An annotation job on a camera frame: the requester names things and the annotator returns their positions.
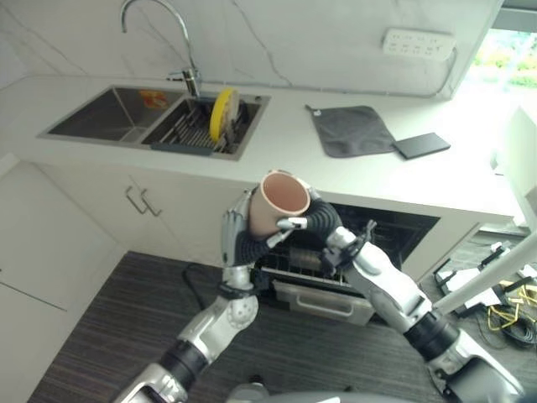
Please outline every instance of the window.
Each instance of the window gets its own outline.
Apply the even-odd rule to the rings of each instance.
[[[502,8],[468,71],[467,82],[514,93],[537,116],[535,31],[537,12]]]

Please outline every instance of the stainless steel sink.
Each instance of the stainless steel sink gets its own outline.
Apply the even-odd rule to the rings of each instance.
[[[143,88],[112,86],[55,125],[48,134],[83,139],[135,141],[154,123],[183,92],[158,90],[158,96],[147,97]]]
[[[241,95],[230,133],[214,144],[209,122],[216,96],[111,86],[39,137],[238,160],[269,97]]]

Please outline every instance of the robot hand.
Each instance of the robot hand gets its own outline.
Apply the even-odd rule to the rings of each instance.
[[[341,226],[334,207],[321,199],[315,188],[298,179],[310,193],[311,204],[303,217],[285,217],[277,222],[281,231],[265,240],[256,240],[248,232],[248,212],[252,194],[257,188],[245,191],[229,208],[222,222],[222,261],[226,267],[252,264],[277,243],[284,241],[295,229],[305,229],[326,241]]]
[[[253,264],[293,232],[292,228],[284,228],[264,240],[256,240],[250,235],[248,214],[256,189],[244,191],[222,218],[222,261],[225,267]]]
[[[322,200],[314,187],[301,179],[299,181],[310,193],[310,208],[303,217],[282,218],[277,222],[277,225],[282,230],[308,230],[326,242],[330,234],[342,225],[341,219],[332,204]]]

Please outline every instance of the white cabinet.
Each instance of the white cabinet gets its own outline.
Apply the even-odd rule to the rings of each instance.
[[[169,257],[222,266],[222,214],[251,185],[150,171],[133,179],[147,189],[150,204],[162,210],[159,219],[174,234]]]
[[[115,246],[35,165],[0,174],[0,283],[69,310]]]
[[[95,166],[40,168],[126,249],[175,257],[174,234],[148,209],[129,173]],[[147,190],[146,201],[151,196]]]
[[[66,315],[0,285],[0,401],[28,400],[69,334]]]
[[[222,214],[252,187],[161,171],[41,169],[125,248],[216,266],[222,265]]]
[[[0,401],[28,400],[124,249],[35,165],[0,159]]]

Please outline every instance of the dishwasher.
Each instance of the dishwasher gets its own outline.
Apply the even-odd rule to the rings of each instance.
[[[391,212],[366,207],[333,204],[343,226],[360,233],[370,219],[377,222],[372,243],[379,246],[396,268],[410,256],[438,217]],[[268,283],[261,301],[279,301],[278,306],[365,325],[374,313],[371,304],[342,274],[327,276],[321,270],[324,244],[312,233],[293,232],[284,242],[256,262],[258,276]]]

